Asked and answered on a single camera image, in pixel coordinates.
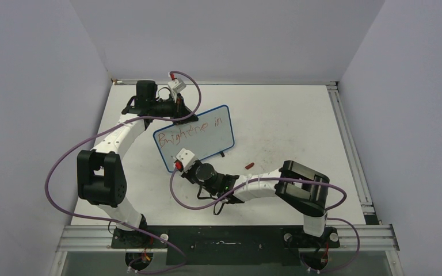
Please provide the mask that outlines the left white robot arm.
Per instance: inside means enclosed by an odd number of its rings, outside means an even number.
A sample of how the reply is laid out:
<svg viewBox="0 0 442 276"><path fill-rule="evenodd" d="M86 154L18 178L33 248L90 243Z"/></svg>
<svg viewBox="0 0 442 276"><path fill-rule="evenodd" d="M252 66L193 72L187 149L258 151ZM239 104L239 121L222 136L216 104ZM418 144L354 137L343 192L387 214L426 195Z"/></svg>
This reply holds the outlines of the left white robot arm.
<svg viewBox="0 0 442 276"><path fill-rule="evenodd" d="M153 80L137 81L136 94L122 110L117 128L91 150L81 150L77 156L78 195L114 220L114 240L136 248L153 240L148 235L145 216L126 198L127 180L121 161L154 118L173 119L177 125L198 120L181 95L185 87L181 79L172 77L166 86L170 94L163 99L157 96L158 86Z"/></svg>

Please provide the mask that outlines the blue framed whiteboard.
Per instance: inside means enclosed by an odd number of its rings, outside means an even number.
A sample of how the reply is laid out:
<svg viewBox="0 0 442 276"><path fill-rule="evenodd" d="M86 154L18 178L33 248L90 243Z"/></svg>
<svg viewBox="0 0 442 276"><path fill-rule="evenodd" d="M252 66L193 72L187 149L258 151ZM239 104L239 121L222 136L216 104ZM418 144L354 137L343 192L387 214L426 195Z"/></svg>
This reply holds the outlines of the blue framed whiteboard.
<svg viewBox="0 0 442 276"><path fill-rule="evenodd" d="M183 148L203 160L235 146L231 114L227 105L202 112L197 118L196 122L169 125L153 133L168 172L174 170L175 157Z"/></svg>

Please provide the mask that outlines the red marker cap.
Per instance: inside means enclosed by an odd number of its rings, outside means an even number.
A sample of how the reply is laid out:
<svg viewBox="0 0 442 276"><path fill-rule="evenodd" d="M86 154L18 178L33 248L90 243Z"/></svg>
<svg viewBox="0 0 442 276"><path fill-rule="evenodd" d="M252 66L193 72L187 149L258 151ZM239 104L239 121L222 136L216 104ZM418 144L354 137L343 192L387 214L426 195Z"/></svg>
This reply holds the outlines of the red marker cap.
<svg viewBox="0 0 442 276"><path fill-rule="evenodd" d="M253 166L254 166L254 163L250 163L250 164L248 164L248 165L245 166L245 169L246 169L246 170L249 170L249 169L251 169Z"/></svg>

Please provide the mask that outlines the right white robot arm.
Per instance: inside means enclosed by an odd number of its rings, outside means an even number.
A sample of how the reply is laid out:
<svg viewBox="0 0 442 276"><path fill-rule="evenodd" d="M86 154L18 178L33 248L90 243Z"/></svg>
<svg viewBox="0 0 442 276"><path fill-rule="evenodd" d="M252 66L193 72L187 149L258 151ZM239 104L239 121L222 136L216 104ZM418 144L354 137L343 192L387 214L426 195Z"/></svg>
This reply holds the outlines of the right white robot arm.
<svg viewBox="0 0 442 276"><path fill-rule="evenodd" d="M278 170L259 175L222 174L199 160L176 160L174 168L182 178L198 185L200 191L206 191L214 205L277 197L303 215L302 236L306 244L319 248L338 242L336 230L326 225L327 212L346 200L346 192L313 169L290 160Z"/></svg>

